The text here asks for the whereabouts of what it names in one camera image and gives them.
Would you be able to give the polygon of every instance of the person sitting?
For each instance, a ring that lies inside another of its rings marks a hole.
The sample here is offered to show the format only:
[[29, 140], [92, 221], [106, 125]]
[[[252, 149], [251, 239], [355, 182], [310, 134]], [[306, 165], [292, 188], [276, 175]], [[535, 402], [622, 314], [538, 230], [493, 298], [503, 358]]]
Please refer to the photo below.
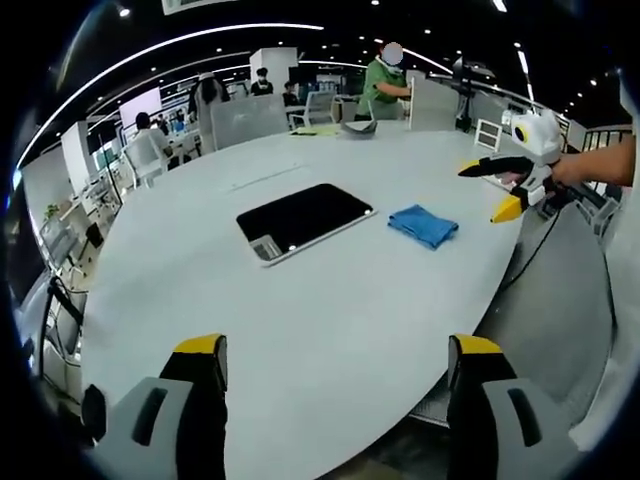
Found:
[[300, 100], [295, 94], [296, 84], [293, 82], [287, 82], [284, 84], [285, 92], [282, 94], [284, 98], [285, 107], [297, 107], [300, 105]]
[[267, 80], [269, 70], [263, 67], [259, 68], [256, 73], [258, 74], [258, 81], [251, 85], [251, 95], [256, 97], [273, 95], [273, 84]]

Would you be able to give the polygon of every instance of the green shirt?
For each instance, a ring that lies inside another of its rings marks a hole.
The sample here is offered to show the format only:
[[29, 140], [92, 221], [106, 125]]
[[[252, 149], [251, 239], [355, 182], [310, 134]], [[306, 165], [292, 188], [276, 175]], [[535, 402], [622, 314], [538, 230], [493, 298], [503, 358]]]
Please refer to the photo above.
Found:
[[388, 83], [394, 87], [406, 87], [407, 80], [402, 73], [391, 73], [384, 65], [378, 60], [373, 60], [367, 67], [367, 75], [364, 81], [364, 91], [358, 104], [358, 115], [370, 115], [369, 102], [381, 102], [387, 105], [391, 105], [398, 101], [398, 97], [393, 97], [382, 93], [376, 88], [376, 85], [380, 82]]

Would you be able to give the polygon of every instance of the desk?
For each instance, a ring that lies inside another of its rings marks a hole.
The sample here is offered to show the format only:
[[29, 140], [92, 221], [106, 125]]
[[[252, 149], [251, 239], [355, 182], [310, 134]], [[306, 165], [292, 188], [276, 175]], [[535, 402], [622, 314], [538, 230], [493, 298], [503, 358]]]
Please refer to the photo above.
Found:
[[[489, 222], [505, 193], [456, 175], [472, 144], [402, 122], [370, 141], [275, 135], [134, 192], [89, 294], [84, 384], [113, 404], [182, 340], [222, 332], [227, 477], [312, 479], [348, 461], [445, 373], [448, 336], [474, 331], [513, 253], [520, 223]], [[379, 213], [259, 267], [237, 215], [322, 182]], [[415, 203], [457, 221], [455, 240], [431, 252], [387, 227]]]

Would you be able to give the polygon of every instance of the black ceiling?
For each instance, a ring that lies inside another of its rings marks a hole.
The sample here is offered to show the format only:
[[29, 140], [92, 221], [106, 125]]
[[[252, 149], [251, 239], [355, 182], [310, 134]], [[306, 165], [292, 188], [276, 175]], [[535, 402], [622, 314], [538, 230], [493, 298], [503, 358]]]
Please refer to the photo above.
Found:
[[[506, 1], [507, 14], [491, 0], [323, 0], [275, 2], [240, 0], [198, 7], [165, 16], [161, 0], [106, 1], [82, 22], [65, 55], [46, 72], [44, 93], [37, 96], [34, 122], [42, 125], [70, 95], [100, 72], [157, 43], [215, 27], [265, 22], [312, 24], [323, 31], [259, 28], [215, 33], [179, 42], [144, 55], [113, 71], [80, 95], [36, 142], [32, 155], [55, 142], [64, 131], [88, 113], [110, 113], [115, 105], [100, 106], [142, 80], [170, 69], [216, 55], [254, 52], [279, 42], [296, 46], [306, 59], [367, 62], [377, 45], [375, 38], [397, 41], [404, 47], [448, 67], [462, 50], [466, 58], [484, 63], [500, 87], [527, 95], [514, 42], [528, 57], [536, 100], [563, 112], [585, 126], [629, 121], [620, 108], [618, 82], [605, 77], [613, 61], [603, 42], [586, 25], [566, 13], [557, 2]], [[119, 7], [131, 14], [120, 18]], [[222, 58], [163, 76], [165, 85], [201, 71], [248, 64], [248, 55]], [[405, 66], [442, 73], [432, 65], [405, 56]], [[593, 87], [591, 79], [598, 85]], [[132, 91], [122, 99], [139, 93]]]

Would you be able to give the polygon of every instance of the gray object on table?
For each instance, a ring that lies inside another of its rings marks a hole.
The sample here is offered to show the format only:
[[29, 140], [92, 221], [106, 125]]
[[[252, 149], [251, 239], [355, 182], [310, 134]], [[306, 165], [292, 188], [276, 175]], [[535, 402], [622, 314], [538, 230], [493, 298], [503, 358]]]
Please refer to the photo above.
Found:
[[375, 136], [376, 130], [378, 130], [378, 122], [374, 120], [363, 129], [353, 128], [345, 122], [341, 122], [340, 128], [352, 140], [369, 140]]

